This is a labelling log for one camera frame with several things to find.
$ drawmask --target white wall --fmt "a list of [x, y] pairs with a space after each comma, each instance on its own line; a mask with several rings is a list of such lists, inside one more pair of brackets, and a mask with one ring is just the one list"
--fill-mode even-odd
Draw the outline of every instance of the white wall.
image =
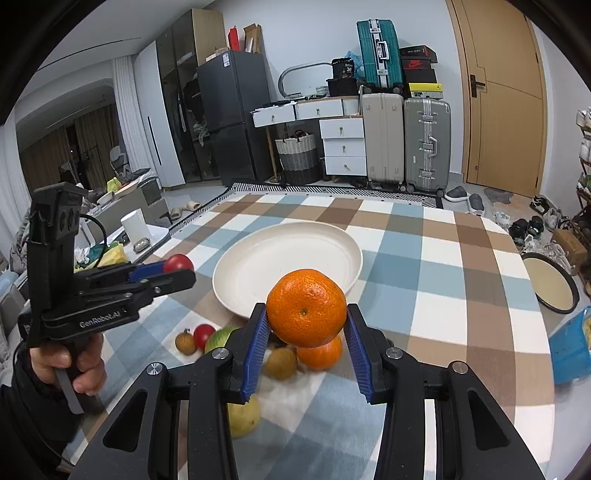
[[548, 95], [548, 141], [540, 193], [565, 215], [580, 210], [575, 185], [581, 175], [579, 150], [583, 135], [577, 110], [591, 105], [591, 92], [556, 45], [537, 27]]
[[428, 45], [439, 63], [434, 66], [452, 108], [452, 164], [462, 171], [463, 104], [460, 61], [445, 0], [217, 0], [207, 7], [223, 13], [224, 25], [262, 27], [271, 99], [280, 98], [277, 80], [286, 68], [331, 61], [347, 51], [361, 54], [356, 23], [369, 18], [391, 19], [401, 47]]

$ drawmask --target black cable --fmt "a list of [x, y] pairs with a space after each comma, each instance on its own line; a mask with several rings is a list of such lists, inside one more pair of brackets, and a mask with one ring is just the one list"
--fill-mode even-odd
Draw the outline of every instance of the black cable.
[[107, 251], [107, 247], [108, 247], [108, 245], [107, 245], [107, 232], [106, 232], [106, 230], [105, 230], [105, 227], [103, 227], [103, 224], [102, 224], [102, 223], [100, 223], [100, 222], [99, 222], [99, 221], [98, 221], [96, 218], [94, 218], [94, 217], [91, 217], [90, 215], [86, 215], [85, 213], [81, 213], [81, 214], [80, 214], [80, 217], [81, 217], [81, 218], [85, 218], [85, 219], [87, 219], [87, 220], [90, 220], [90, 221], [91, 221], [91, 222], [93, 222], [93, 223], [96, 223], [96, 224], [99, 226], [99, 228], [100, 228], [100, 231], [103, 233], [103, 237], [104, 237], [104, 239], [105, 239], [105, 240], [104, 240], [104, 242], [105, 242], [105, 246], [103, 247], [103, 251], [102, 251], [102, 252], [100, 253], [100, 255], [99, 255], [99, 259], [96, 261], [96, 266], [98, 267], [98, 266], [99, 266], [99, 263], [100, 263], [100, 261], [103, 259], [103, 255], [104, 255], [104, 254], [105, 254], [105, 252]]
[[35, 422], [33, 421], [33, 414], [31, 412], [31, 410], [29, 410], [29, 407], [23, 402], [22, 397], [21, 397], [21, 393], [18, 391], [18, 380], [16, 378], [15, 372], [17, 371], [17, 355], [19, 353], [19, 351], [22, 349], [22, 347], [25, 345], [25, 341], [21, 340], [20, 343], [17, 345], [17, 347], [14, 350], [14, 353], [12, 354], [12, 378], [14, 379], [14, 385], [12, 385], [12, 387], [14, 388], [14, 392], [16, 393], [19, 401], [21, 402], [21, 405], [28, 410], [29, 412], [29, 420], [31, 421], [31, 425], [33, 426], [33, 429], [35, 430], [35, 433], [37, 434], [37, 436], [41, 439], [41, 441], [43, 442], [43, 444], [47, 447], [47, 449], [53, 453], [57, 458], [61, 459], [61, 461], [63, 463], [66, 464], [66, 466], [63, 465], [59, 465], [58, 468], [62, 469], [63, 471], [65, 471], [65, 473], [71, 473], [72, 469], [74, 469], [75, 465], [69, 461], [68, 459], [66, 459], [63, 455], [61, 455], [60, 453], [56, 452], [56, 450], [49, 445], [45, 438], [43, 438], [43, 435], [41, 434], [41, 432], [39, 432], [39, 429], [37, 428], [37, 425], [35, 425]]

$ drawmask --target white cylinder lamp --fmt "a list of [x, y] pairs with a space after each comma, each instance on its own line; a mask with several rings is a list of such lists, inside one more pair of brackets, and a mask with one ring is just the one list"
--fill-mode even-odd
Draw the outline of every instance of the white cylinder lamp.
[[121, 225], [123, 225], [132, 245], [139, 242], [142, 238], [149, 238], [152, 241], [150, 230], [148, 229], [148, 225], [146, 225], [141, 209], [134, 210], [125, 215], [121, 219]]

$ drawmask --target drawer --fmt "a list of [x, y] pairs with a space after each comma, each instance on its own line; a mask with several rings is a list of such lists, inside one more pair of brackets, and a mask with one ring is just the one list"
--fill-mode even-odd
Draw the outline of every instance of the drawer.
[[365, 140], [363, 138], [329, 138], [324, 141], [326, 157], [364, 157]]
[[365, 177], [368, 174], [365, 157], [325, 157], [327, 175], [357, 175]]
[[343, 101], [319, 100], [317, 102], [299, 102], [295, 105], [295, 116], [298, 120], [307, 118], [323, 118], [326, 116], [343, 116]]
[[252, 119], [255, 127], [264, 127], [265, 125], [283, 124], [296, 120], [294, 105], [270, 106], [258, 112], [252, 113]]
[[362, 118], [335, 118], [320, 121], [322, 138], [364, 138]]

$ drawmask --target red tomato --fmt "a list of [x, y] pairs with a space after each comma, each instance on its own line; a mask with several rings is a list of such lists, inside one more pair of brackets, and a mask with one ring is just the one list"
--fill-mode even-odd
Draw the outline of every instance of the red tomato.
[[183, 254], [175, 254], [164, 262], [164, 272], [176, 272], [177, 270], [194, 270], [191, 259]]
[[197, 328], [195, 328], [195, 331], [193, 332], [193, 340], [195, 341], [195, 346], [199, 348], [201, 351], [205, 350], [205, 344], [209, 340], [209, 337], [211, 337], [215, 333], [215, 331], [216, 329], [208, 323], [199, 325]]

